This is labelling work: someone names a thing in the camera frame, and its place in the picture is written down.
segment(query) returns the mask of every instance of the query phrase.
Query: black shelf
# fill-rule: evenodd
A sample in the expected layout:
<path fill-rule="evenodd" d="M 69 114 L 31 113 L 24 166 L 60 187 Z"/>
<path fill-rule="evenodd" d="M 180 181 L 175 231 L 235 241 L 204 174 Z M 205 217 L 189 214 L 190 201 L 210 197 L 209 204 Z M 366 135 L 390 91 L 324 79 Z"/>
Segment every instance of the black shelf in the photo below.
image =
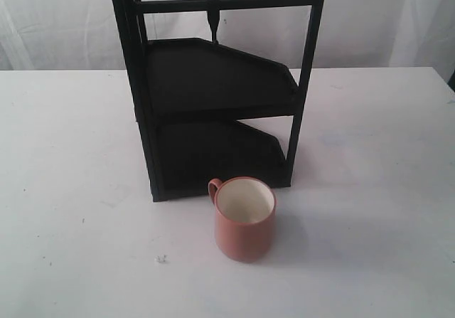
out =
<path fill-rule="evenodd" d="M 207 194 L 213 178 L 253 176 L 290 186 L 277 138 L 236 121 L 170 124 L 157 134 L 164 198 Z"/>
<path fill-rule="evenodd" d="M 297 84 L 281 63 L 200 38 L 149 42 L 147 78 L 162 122 L 293 115 Z"/>

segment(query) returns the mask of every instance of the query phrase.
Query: mug handle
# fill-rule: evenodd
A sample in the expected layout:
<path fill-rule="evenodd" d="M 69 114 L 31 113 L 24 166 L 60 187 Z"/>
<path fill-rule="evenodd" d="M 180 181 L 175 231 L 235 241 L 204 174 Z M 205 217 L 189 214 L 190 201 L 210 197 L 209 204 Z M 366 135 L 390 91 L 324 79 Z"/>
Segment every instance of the mug handle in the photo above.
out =
<path fill-rule="evenodd" d="M 218 191 L 222 184 L 223 182 L 218 178 L 214 178 L 208 182 L 208 195 L 210 196 L 213 204 L 215 204 L 216 191 Z"/>

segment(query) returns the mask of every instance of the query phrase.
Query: mug rim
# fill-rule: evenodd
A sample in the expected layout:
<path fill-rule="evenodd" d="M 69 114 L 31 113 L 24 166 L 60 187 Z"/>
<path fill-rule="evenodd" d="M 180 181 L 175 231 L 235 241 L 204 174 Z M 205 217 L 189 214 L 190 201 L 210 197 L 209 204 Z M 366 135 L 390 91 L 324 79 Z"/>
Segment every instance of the mug rim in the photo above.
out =
<path fill-rule="evenodd" d="M 272 194 L 273 196 L 273 208 L 272 210 L 270 211 L 269 215 L 267 215 L 267 217 L 265 217 L 264 219 L 258 221 L 258 222 L 238 222 L 238 221 L 234 221 L 233 219 L 231 218 L 228 218 L 222 211 L 221 209 L 218 207 L 218 194 L 220 193 L 220 190 L 222 187 L 224 187 L 224 185 L 230 183 L 231 181 L 236 181 L 238 179 L 251 179 L 253 181 L 258 181 L 259 183 L 261 183 L 262 185 L 264 185 L 266 188 L 269 189 L 270 193 Z M 231 178 L 231 179 L 228 179 L 227 181 L 224 181 L 221 183 L 221 186 L 218 188 L 218 190 L 216 191 L 216 194 L 215 194 L 215 198 L 214 198 L 214 202 L 215 202 L 215 207 L 216 207 L 216 210 L 217 212 L 223 217 L 225 218 L 226 220 L 228 220 L 230 223 L 233 223 L 235 225 L 238 225 L 238 226 L 254 226 L 254 225 L 257 225 L 257 224 L 261 224 L 262 222 L 268 220 L 270 218 L 270 216 L 272 216 L 275 212 L 275 208 L 277 207 L 277 197 L 275 196 L 275 192 L 273 192 L 272 188 L 270 188 L 270 186 L 268 186 L 266 183 L 264 183 L 263 181 L 261 181 L 260 179 L 257 179 L 255 177 L 250 177 L 250 176 L 239 176 L 239 177 L 234 177 L 234 178 Z"/>

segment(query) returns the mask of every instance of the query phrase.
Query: small debris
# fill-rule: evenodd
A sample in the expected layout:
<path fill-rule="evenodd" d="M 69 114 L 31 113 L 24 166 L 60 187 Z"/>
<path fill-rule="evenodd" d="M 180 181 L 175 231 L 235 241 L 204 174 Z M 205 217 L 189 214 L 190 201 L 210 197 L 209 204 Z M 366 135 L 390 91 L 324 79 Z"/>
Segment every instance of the small debris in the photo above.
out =
<path fill-rule="evenodd" d="M 157 255 L 157 256 L 155 257 L 155 261 L 156 261 L 157 263 L 167 263 L 167 262 L 168 262 L 168 260 L 167 260 L 167 255 L 166 255 L 166 254 L 164 254 L 163 256 Z"/>

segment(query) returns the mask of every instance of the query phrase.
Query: metal frame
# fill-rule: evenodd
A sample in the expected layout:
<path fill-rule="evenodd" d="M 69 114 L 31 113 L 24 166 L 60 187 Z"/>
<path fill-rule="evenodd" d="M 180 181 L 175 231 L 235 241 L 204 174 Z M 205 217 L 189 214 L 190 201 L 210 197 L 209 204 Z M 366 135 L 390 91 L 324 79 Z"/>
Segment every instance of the metal frame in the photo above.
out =
<path fill-rule="evenodd" d="M 147 34 L 144 23 L 144 14 L 190 11 L 219 12 L 237 9 L 311 6 L 298 86 L 297 110 L 294 113 L 287 152 L 286 178 L 287 183 L 290 184 L 324 0 L 112 0 L 112 3 L 114 5 L 122 49 L 124 51 L 124 59 L 132 90 L 136 120 L 139 124 L 142 146 L 144 148 L 151 182 L 151 191 L 155 201 L 161 201 L 165 199 L 165 196 L 162 193 L 163 180 L 161 178 L 161 167 L 159 165 L 159 158 L 156 155 L 156 120 L 154 119 L 151 98 L 147 89 L 145 71 Z"/>

